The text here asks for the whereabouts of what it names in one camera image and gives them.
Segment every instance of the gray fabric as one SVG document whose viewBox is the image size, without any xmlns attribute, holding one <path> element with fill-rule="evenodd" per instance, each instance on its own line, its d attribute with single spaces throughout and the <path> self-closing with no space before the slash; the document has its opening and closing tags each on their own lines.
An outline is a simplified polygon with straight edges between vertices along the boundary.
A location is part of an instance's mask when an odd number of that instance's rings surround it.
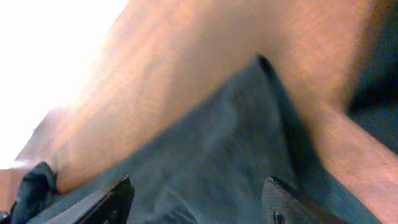
<svg viewBox="0 0 398 224">
<path fill-rule="evenodd" d="M 43 223 L 126 174 L 136 189 L 128 223 L 264 223 L 261 193 L 270 175 L 350 223 L 378 222 L 319 165 L 264 58 L 139 152 L 30 223 Z"/>
</svg>

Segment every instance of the bright light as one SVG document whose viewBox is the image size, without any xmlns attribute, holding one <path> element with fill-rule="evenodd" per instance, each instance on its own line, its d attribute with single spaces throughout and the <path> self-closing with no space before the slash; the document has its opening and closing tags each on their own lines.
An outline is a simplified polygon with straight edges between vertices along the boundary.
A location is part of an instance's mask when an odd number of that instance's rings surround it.
<svg viewBox="0 0 398 224">
<path fill-rule="evenodd" d="M 126 0 L 0 1 L 0 169 L 76 94 Z"/>
</svg>

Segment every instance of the black fabric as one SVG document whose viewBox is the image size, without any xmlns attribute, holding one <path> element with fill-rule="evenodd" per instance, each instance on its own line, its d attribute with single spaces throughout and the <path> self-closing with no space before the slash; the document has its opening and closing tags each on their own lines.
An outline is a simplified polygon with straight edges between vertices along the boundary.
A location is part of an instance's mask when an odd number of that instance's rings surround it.
<svg viewBox="0 0 398 224">
<path fill-rule="evenodd" d="M 264 58 L 139 152 L 29 223 L 43 223 L 126 174 L 136 189 L 128 223 L 264 223 L 261 193 L 270 175 L 350 223 L 378 223 L 319 164 Z"/>
<path fill-rule="evenodd" d="M 11 210 L 11 223 L 27 223 L 58 198 L 56 176 L 45 162 L 37 164 L 21 180 L 17 200 Z"/>
<path fill-rule="evenodd" d="M 398 154 L 398 4 L 389 9 L 348 116 Z"/>
</svg>

